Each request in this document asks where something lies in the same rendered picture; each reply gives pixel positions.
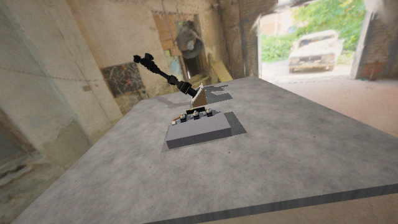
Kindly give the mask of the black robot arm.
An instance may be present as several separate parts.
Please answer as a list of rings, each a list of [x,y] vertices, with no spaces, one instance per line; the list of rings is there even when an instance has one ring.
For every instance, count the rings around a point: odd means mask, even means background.
[[[145,53],[145,58],[146,60],[153,60],[154,57],[151,54]],[[197,90],[194,90],[189,82],[183,82],[183,81],[178,81],[177,77],[171,75],[168,76],[166,73],[162,72],[156,64],[154,64],[153,68],[147,68],[148,70],[151,70],[151,72],[159,74],[163,76],[164,78],[167,79],[167,82],[171,85],[177,85],[177,88],[184,94],[189,94],[194,98],[194,96],[197,94]]]

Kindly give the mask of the black header strip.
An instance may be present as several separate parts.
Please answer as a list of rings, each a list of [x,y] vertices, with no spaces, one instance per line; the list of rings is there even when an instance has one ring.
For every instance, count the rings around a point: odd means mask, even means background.
[[[192,110],[187,110],[186,112],[187,112],[187,115],[188,115],[188,114],[193,114],[194,111],[202,112],[202,111],[206,111],[206,110],[205,110],[205,107],[201,107],[201,108],[195,108],[195,109],[192,109]]]

